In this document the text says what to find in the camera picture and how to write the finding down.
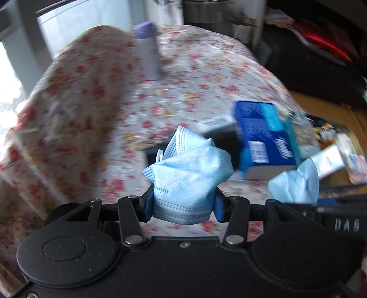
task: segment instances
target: red pillow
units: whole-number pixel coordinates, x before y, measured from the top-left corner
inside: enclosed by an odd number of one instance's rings
[[[332,37],[316,25],[311,25],[304,21],[297,20],[294,22],[294,27],[302,34],[303,37],[318,47],[327,49],[337,58],[352,62],[348,54],[338,46]]]

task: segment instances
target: purple bottle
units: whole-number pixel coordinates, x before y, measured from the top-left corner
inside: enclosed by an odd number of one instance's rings
[[[136,25],[133,31],[137,38],[145,77],[147,80],[156,81],[161,74],[160,54],[156,39],[157,28],[153,22],[143,22]]]

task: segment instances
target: blue tissue package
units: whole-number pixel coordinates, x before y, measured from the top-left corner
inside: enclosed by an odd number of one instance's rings
[[[242,140],[239,169],[246,180],[269,180],[296,168],[292,146],[271,103],[238,101],[237,137]]]

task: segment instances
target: floral tablecloth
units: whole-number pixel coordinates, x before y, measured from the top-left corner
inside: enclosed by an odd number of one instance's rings
[[[176,127],[232,113],[238,100],[267,101],[282,117],[299,109],[280,81],[236,40],[191,26],[158,35],[163,75],[146,81],[134,38],[99,26],[72,42],[39,81],[1,153],[0,290],[9,295],[23,278],[15,252],[47,213],[66,202],[98,197],[114,203],[149,186],[141,170],[144,148],[170,137]],[[265,182],[232,179],[227,195],[253,203],[269,197]],[[157,219],[148,235],[223,234],[210,221],[178,226]],[[251,223],[256,238],[261,223]]]

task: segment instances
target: blue face mask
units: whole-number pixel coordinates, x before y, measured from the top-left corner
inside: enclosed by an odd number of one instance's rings
[[[215,188],[233,174],[230,155],[182,126],[162,153],[143,170],[154,184],[153,216],[180,225],[208,220]]]
[[[315,164],[306,159],[297,170],[283,172],[271,179],[268,190],[274,199],[283,203],[316,203],[320,182]]]

